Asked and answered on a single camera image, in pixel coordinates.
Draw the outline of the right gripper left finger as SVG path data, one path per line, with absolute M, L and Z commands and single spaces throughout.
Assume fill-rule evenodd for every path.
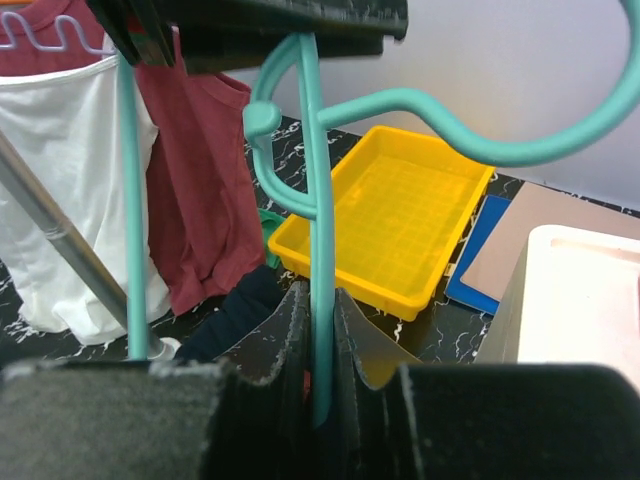
M 1 373 L 5 479 L 299 479 L 308 288 L 212 363 L 21 361 Z

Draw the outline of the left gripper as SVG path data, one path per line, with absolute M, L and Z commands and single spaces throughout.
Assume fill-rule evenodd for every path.
M 165 20 L 156 1 L 86 4 L 132 66 L 173 67 L 175 24 L 191 75 L 258 67 L 298 33 L 315 36 L 322 59 L 379 56 L 384 39 L 402 41 L 409 24 L 406 1 L 166 1 Z

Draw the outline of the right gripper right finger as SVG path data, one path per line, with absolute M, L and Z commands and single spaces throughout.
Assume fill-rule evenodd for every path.
M 639 397 L 597 365 L 427 365 L 335 293 L 341 479 L 635 479 Z

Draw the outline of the teal plastic hanger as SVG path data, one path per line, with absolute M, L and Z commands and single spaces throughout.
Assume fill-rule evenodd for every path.
M 393 111 L 416 115 L 455 151 L 483 165 L 530 167 L 575 153 L 617 127 L 639 101 L 639 5 L 622 5 L 630 29 L 630 49 L 623 73 L 612 93 L 589 116 L 554 135 L 530 142 L 504 143 L 469 130 L 429 94 L 393 88 L 331 107 L 325 106 L 320 87 L 315 36 L 291 34 L 258 66 L 260 72 L 251 99 L 243 111 L 244 135 L 253 151 L 256 175 L 266 194 L 277 204 L 311 223 L 310 305 L 313 340 L 312 424 L 322 426 L 332 405 L 333 311 L 335 306 L 335 232 L 333 187 L 329 173 L 329 130 Z M 295 68 L 302 106 L 307 189 L 296 191 L 283 183 L 273 167 L 271 136 L 281 121 L 272 100 L 282 76 Z

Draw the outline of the navy tank top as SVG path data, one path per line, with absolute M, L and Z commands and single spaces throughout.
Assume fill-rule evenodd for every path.
M 260 265 L 245 274 L 208 314 L 175 355 L 180 362 L 209 363 L 240 342 L 264 322 L 284 297 L 276 272 Z

